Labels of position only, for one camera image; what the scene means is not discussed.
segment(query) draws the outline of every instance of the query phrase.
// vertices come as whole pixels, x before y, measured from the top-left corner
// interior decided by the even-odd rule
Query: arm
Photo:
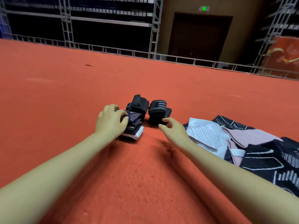
[[[167,139],[252,222],[291,224],[299,220],[299,199],[251,172],[237,167],[192,142],[172,118],[159,125]]]
[[[121,135],[128,117],[107,105],[99,114],[95,133],[0,189],[0,223],[38,223],[77,174],[104,147]]]

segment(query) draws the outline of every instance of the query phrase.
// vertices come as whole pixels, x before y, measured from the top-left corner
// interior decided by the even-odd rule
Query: red carpet
[[[223,115],[299,141],[296,81],[2,39],[0,63],[0,187],[83,140],[105,105],[125,108],[135,94],[167,101],[181,123]],[[249,222],[146,127],[136,143],[96,157],[42,223]]]

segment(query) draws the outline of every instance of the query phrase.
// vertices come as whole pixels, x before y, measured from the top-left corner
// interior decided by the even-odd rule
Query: brown door
[[[176,12],[168,55],[218,61],[232,19]]]

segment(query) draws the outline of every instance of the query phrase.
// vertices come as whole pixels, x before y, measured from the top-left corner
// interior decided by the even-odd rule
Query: green exit sign
[[[207,5],[203,5],[199,8],[199,11],[201,12],[208,12],[210,10],[210,7]]]

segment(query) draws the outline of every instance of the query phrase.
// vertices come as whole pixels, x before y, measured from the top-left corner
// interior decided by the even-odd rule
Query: brown wall
[[[237,63],[249,41],[265,0],[164,0],[158,52],[168,53],[174,12],[233,16],[219,61]],[[209,5],[209,12],[199,7]]]

